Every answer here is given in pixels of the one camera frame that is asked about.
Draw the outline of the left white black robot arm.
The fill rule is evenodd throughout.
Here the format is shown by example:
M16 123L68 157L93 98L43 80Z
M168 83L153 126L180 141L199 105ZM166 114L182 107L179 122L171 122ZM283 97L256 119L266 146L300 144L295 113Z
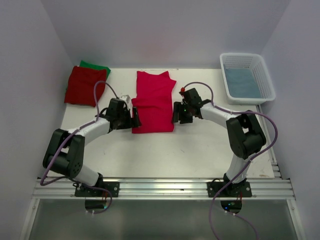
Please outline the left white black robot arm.
M86 185L92 196L101 195L103 176L84 164L85 146L112 131L140 127L138 110L136 107L130 109L130 103L128 95L112 98L108 107L98 111L94 120L69 130L56 129L42 162L45 172L40 185L67 178Z

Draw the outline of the crimson pink t shirt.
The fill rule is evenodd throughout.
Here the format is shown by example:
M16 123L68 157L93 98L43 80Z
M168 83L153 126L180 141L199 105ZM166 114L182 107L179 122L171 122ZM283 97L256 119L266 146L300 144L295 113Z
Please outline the crimson pink t shirt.
M133 128L133 134L174 131L172 92L176 83L168 71L160 74L137 72L136 97L132 105L137 108L141 126Z

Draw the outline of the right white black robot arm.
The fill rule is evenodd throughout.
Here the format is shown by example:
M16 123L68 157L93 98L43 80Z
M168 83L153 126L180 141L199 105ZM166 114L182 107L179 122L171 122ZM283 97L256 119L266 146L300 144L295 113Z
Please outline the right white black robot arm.
M222 182L211 182L214 192L220 195L235 196L247 185L247 172L250 158L266 145L266 137L257 117L248 113L232 114L230 110L219 109L209 99L203 100L197 90L181 88L182 101L173 104L173 123L189 124L194 118L213 122L227 130L230 148L233 152L230 166Z

